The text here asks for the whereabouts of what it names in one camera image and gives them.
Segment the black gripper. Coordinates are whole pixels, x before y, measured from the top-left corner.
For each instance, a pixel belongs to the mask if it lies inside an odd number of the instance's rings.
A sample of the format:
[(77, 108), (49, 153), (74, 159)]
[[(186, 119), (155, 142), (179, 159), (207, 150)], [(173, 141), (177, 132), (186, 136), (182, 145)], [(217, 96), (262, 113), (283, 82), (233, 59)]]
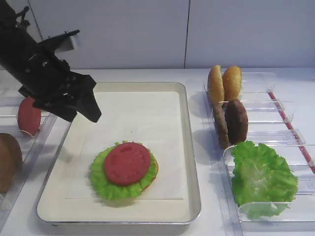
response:
[(72, 122), (77, 111), (92, 122), (101, 117), (88, 75), (70, 70), (66, 61), (55, 56), (55, 49), (79, 33), (66, 32), (37, 43), (22, 29), (4, 32), (4, 67), (23, 86), (23, 92), (36, 100), (39, 108)]

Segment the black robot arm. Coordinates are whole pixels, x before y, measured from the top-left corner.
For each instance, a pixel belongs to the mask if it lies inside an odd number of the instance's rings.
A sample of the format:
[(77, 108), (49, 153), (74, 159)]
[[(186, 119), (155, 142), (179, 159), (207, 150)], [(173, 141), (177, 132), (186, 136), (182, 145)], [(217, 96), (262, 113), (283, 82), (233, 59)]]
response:
[(75, 73), (65, 60), (55, 55), (64, 41), (78, 30), (36, 42), (27, 32), (29, 7), (16, 13), (0, 2), (0, 64), (22, 86), (19, 93), (34, 99), (35, 108), (72, 122), (77, 113), (97, 122), (101, 110), (94, 97), (96, 82), (90, 75)]

